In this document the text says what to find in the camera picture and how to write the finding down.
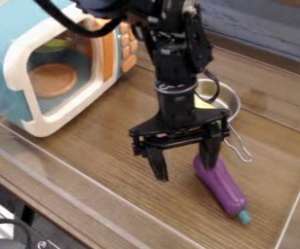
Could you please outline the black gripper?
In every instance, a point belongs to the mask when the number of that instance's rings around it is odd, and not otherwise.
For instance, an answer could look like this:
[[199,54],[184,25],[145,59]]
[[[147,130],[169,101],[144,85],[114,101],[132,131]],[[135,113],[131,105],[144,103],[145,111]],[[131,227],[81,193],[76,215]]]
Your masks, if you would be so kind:
[[159,181],[169,181],[164,150],[200,143],[200,158],[207,170],[216,167],[224,138],[228,136],[227,108],[201,108],[196,90],[159,92],[159,113],[129,130],[132,148],[147,157]]

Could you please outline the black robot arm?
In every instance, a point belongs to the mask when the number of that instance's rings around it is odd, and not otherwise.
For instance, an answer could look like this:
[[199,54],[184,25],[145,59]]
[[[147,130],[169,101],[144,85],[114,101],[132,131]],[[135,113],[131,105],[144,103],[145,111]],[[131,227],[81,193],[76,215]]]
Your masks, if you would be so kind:
[[229,111],[196,106],[197,75],[213,60],[196,0],[73,0],[84,13],[109,21],[88,36],[109,33],[121,22],[145,43],[156,68],[159,113],[129,134],[135,152],[149,159],[156,178],[169,180],[164,151],[197,143],[204,167],[216,167],[228,136]]

